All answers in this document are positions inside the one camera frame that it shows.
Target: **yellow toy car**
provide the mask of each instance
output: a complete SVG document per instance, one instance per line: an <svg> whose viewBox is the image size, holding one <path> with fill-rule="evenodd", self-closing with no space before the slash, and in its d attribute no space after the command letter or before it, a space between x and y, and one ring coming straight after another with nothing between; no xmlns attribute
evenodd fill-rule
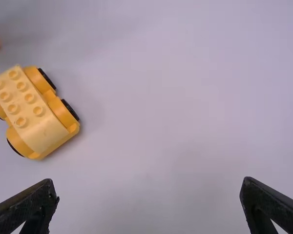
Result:
<svg viewBox="0 0 293 234"><path fill-rule="evenodd" d="M79 132L79 117L56 96L41 68L14 66L0 74L0 118L6 138L19 155L40 160Z"/></svg>

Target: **yellow lego piece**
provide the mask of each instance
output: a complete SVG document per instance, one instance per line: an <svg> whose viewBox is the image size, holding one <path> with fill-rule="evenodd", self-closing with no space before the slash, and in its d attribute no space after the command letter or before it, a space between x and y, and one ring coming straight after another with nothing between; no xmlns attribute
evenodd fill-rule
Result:
<svg viewBox="0 0 293 234"><path fill-rule="evenodd" d="M79 118L39 68L13 68L0 75L0 118L9 145L21 156L43 159L79 131Z"/></svg>

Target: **yellow lego duplo brick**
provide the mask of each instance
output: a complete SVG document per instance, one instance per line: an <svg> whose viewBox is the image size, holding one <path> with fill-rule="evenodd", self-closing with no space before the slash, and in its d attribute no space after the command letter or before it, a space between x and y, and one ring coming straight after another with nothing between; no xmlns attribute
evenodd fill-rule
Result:
<svg viewBox="0 0 293 234"><path fill-rule="evenodd" d="M78 116L55 89L34 66L14 66L0 75L0 118L18 154L42 159L78 133Z"/></svg>

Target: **white tabletop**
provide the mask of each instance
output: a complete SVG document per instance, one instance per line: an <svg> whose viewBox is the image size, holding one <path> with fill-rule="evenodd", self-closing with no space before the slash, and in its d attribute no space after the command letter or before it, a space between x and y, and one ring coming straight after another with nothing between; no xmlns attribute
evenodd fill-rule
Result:
<svg viewBox="0 0 293 234"><path fill-rule="evenodd" d="M245 176L293 198L293 1L1 0L0 40L81 118L43 161L0 121L0 202L53 179L52 234L249 233Z"/></svg>

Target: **white surface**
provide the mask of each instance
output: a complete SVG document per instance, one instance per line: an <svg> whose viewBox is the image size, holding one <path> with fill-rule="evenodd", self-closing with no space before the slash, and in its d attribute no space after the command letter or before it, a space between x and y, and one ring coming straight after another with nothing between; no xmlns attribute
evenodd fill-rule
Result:
<svg viewBox="0 0 293 234"><path fill-rule="evenodd" d="M0 202L52 178L51 233L249 233L244 176L293 198L293 1L1 0L0 39L82 120L41 162L0 121Z"/></svg>

